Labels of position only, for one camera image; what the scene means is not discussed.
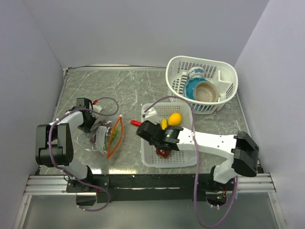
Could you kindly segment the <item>red fake apple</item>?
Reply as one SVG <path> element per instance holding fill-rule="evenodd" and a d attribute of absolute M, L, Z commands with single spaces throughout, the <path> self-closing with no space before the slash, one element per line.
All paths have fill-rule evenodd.
<path fill-rule="evenodd" d="M 156 154 L 160 158 L 166 159 L 171 155 L 171 150 L 156 149 Z"/>

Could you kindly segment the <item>yellow fake banana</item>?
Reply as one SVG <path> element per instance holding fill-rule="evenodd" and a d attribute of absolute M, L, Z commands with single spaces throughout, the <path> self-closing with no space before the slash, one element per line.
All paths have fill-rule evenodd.
<path fill-rule="evenodd" d="M 161 122 L 161 128 L 162 128 L 162 130 L 165 130 L 165 129 L 167 128 L 167 126 L 168 126 L 167 119 L 164 118 L 164 119 L 162 120 L 162 122 Z"/>

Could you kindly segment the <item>purple fake grapes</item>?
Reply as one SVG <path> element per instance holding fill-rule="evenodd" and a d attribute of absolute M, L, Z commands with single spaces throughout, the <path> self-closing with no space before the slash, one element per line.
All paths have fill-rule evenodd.
<path fill-rule="evenodd" d="M 108 127 L 112 128 L 112 121 L 102 120 L 93 125 L 93 127 L 91 128 L 91 133 L 93 134 L 93 136 L 90 139 L 90 142 L 92 144 L 96 143 L 96 134 L 97 134 L 99 127 L 102 127 L 102 130 L 105 130 L 103 134 L 100 134 L 101 136 L 104 136 L 104 138 L 105 138 L 107 128 Z"/>

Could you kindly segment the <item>yellow fake lemon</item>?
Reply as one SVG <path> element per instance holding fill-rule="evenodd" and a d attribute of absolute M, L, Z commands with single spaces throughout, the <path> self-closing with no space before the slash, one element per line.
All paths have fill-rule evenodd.
<path fill-rule="evenodd" d="M 168 119 L 168 125 L 179 126 L 182 122 L 182 115 L 180 113 L 173 113 Z"/>

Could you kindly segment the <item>clear zip top bag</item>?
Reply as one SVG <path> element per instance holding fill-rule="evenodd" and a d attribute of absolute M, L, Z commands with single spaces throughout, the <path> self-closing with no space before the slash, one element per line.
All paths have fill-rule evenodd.
<path fill-rule="evenodd" d="M 97 120 L 90 129 L 92 137 L 91 144 L 96 150 L 106 155 L 109 159 L 119 148 L 123 139 L 123 122 L 122 114 L 119 115 L 117 121 L 113 123 L 111 120 Z"/>

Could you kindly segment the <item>white perforated rectangular basket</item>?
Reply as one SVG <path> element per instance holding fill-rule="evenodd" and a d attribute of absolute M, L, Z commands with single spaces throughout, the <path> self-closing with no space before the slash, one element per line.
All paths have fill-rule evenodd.
<path fill-rule="evenodd" d="M 181 127 L 191 129 L 193 122 L 192 111 L 187 103 L 184 102 L 158 102 L 152 106 L 157 111 L 158 117 L 148 119 L 149 121 L 160 123 L 164 118 L 168 119 L 173 113 L 182 115 Z M 175 151 L 166 158 L 160 158 L 156 154 L 156 148 L 149 145 L 145 140 L 141 140 L 142 162 L 147 167 L 155 168 L 176 168 L 188 167 L 197 164 L 197 156 L 195 150 Z"/>

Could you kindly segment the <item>red fake pepper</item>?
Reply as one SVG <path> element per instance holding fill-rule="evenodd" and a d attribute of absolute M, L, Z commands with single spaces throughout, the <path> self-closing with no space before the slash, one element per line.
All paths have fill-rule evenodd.
<path fill-rule="evenodd" d="M 139 127 L 141 125 L 141 122 L 140 121 L 137 121 L 137 120 L 131 120 L 130 123 L 133 125 L 133 126 L 137 126 Z"/>

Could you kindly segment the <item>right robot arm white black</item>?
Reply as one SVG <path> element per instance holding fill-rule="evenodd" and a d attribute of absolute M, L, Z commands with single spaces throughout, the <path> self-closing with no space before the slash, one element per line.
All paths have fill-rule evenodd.
<path fill-rule="evenodd" d="M 185 127 L 169 126 L 162 129 L 159 124 L 144 121 L 136 131 L 137 136 L 149 145 L 164 151 L 194 150 L 226 159 L 211 170 L 209 186 L 221 189 L 237 175 L 255 177 L 258 168 L 259 146 L 243 131 L 236 135 L 214 135 L 195 132 Z"/>

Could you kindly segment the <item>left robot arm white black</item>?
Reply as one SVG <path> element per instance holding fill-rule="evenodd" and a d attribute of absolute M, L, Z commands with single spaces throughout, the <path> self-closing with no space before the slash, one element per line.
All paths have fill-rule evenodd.
<path fill-rule="evenodd" d="M 80 108 L 86 110 L 64 117 L 54 127 L 53 123 L 37 126 L 35 159 L 38 165 L 63 171 L 69 177 L 68 184 L 82 192 L 88 192 L 94 188 L 95 180 L 91 169 L 74 157 L 71 131 L 78 128 L 88 133 L 97 118 L 91 112 L 93 103 L 90 99 L 78 98 L 76 105 L 69 111 Z"/>

